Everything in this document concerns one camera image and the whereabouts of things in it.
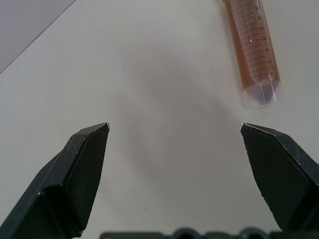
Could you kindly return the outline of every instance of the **white surface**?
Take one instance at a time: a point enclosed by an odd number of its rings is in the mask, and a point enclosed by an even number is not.
[[[248,111],[217,2],[78,0],[0,75],[1,222],[73,133],[107,121],[83,238],[277,229],[239,127],[276,128],[319,158],[319,3],[264,1],[284,96]]]
[[[74,0],[0,0],[0,73]]]

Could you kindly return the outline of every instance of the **white table surface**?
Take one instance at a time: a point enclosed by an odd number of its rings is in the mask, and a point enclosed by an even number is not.
[[[283,97],[250,111],[218,0],[77,0],[0,75],[0,222],[73,133],[107,121],[82,238],[278,229],[239,126],[288,133],[319,158],[319,1],[264,7]]]

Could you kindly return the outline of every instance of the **centrifuge tube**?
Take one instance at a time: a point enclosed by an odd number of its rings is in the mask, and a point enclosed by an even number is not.
[[[245,106],[277,101],[280,77],[261,0],[223,0],[229,18]]]

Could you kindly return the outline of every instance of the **gray wall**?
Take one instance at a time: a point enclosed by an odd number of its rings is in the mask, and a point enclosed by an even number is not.
[[[0,73],[74,0],[0,0]]]

